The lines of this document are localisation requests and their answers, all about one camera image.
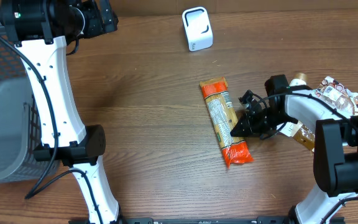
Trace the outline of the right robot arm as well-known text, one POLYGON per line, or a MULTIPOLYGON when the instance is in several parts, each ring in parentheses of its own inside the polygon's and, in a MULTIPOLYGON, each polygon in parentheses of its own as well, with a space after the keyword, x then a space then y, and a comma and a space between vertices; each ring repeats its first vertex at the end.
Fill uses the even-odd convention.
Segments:
POLYGON ((347 202, 358 201, 358 116, 328 105, 305 85, 269 90, 265 98, 248 90, 239 101, 247 113, 232 136, 262 136, 297 121, 315 134, 315 186, 286 217, 259 217, 258 223, 344 223, 333 216, 347 202))

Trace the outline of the white cream tube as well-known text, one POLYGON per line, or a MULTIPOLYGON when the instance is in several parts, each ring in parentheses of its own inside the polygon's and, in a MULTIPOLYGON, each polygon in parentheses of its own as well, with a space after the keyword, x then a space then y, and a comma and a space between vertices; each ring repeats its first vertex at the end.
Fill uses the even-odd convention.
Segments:
MULTIPOLYGON (((298 85, 306 85, 307 84, 307 75, 304 73, 297 73, 292 81, 290 82, 290 86, 298 86, 298 85)), ((286 124, 282 123, 278 126, 278 130, 280 133, 293 137, 293 135, 300 129, 300 123, 291 123, 288 122, 286 124)))

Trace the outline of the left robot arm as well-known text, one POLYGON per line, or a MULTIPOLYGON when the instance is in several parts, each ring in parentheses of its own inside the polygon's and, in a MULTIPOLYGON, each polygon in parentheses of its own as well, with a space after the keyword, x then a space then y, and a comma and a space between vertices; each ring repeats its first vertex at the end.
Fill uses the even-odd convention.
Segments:
POLYGON ((37 161, 61 161, 75 176, 89 223, 122 223, 103 166, 106 137, 101 125, 83 124, 67 69, 67 46, 117 30, 109 1, 4 0, 0 21, 8 45, 24 64, 41 122, 37 161))

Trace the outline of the red orange spaghetti pack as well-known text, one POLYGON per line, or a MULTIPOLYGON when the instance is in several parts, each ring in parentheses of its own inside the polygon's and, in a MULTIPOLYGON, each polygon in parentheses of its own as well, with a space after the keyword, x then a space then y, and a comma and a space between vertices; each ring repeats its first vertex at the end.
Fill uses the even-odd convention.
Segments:
POLYGON ((252 162, 254 158, 249 152, 246 140, 243 137, 231 136, 238 118, 227 89, 226 79, 220 77, 201 81, 200 88, 226 166, 252 162))

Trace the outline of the beige bread snack bag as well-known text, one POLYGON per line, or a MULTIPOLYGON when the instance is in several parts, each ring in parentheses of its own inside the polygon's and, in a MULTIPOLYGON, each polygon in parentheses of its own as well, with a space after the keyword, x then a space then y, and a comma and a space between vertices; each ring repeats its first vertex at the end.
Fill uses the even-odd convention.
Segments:
POLYGON ((343 84, 327 76, 316 89, 295 90, 291 95, 285 97, 285 111, 301 124, 300 129, 292 138, 313 152, 316 121, 321 119, 339 120, 340 117, 332 114, 321 103, 308 98, 308 95, 320 99, 343 116, 350 118, 358 116, 358 93, 351 92, 343 84))

